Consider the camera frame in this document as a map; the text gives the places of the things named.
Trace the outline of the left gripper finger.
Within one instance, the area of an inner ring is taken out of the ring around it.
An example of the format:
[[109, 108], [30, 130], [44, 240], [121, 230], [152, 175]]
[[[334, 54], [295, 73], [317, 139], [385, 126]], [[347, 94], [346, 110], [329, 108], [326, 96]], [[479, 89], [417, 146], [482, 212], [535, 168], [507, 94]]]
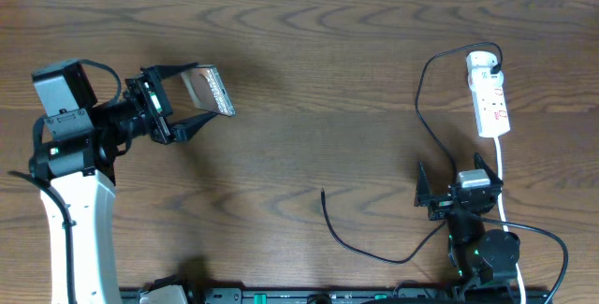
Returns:
[[175, 142], [189, 141], [199, 129], [217, 116], [216, 112], [206, 112], [193, 116], [171, 126]]
[[141, 72], [148, 78], [165, 80], [197, 66], [198, 63], [189, 63], [184, 65], [152, 65], [150, 67], [142, 68]]

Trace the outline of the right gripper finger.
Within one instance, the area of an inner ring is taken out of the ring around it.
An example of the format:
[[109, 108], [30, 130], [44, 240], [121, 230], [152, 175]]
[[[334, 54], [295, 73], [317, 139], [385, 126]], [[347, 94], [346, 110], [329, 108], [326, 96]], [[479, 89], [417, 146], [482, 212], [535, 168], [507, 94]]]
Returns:
[[489, 167], [478, 152], [474, 154], [474, 164], [476, 169], [483, 169], [486, 172], [491, 185], [503, 184], [503, 181], [498, 177], [497, 173]]
[[425, 171], [424, 163], [418, 163], [418, 178], [416, 182], [416, 197], [430, 197], [431, 188]]

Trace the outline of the bronze Galaxy phone box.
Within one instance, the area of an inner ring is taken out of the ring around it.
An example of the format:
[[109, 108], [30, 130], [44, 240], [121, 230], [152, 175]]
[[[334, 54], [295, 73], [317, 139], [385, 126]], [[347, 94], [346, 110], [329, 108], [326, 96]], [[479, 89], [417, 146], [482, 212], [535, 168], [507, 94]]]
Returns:
[[181, 74], [194, 106], [234, 117], [236, 110], [215, 65], [197, 65]]

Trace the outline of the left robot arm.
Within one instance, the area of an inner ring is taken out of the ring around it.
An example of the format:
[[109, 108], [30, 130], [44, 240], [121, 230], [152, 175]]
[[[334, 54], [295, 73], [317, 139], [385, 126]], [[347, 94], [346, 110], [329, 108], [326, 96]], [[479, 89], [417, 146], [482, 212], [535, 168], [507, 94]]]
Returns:
[[54, 303], [120, 303], [112, 239], [115, 160], [134, 138], [187, 142], [217, 115], [235, 109], [214, 65], [153, 65], [119, 80], [99, 103], [84, 68], [72, 59], [33, 73], [46, 111], [33, 127], [25, 179], [40, 191], [51, 234]]

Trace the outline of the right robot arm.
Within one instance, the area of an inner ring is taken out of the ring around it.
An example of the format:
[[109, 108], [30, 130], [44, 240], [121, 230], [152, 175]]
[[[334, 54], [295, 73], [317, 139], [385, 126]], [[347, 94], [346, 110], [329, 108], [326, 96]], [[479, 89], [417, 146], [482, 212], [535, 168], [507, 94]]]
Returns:
[[423, 164], [419, 165], [415, 205], [428, 209], [431, 221], [448, 225], [448, 254], [460, 275], [452, 296], [462, 302], [479, 299], [474, 292], [505, 287], [518, 277], [519, 237], [502, 229], [487, 230], [482, 216], [499, 201], [503, 181], [479, 154], [475, 168], [458, 174], [448, 192], [431, 191]]

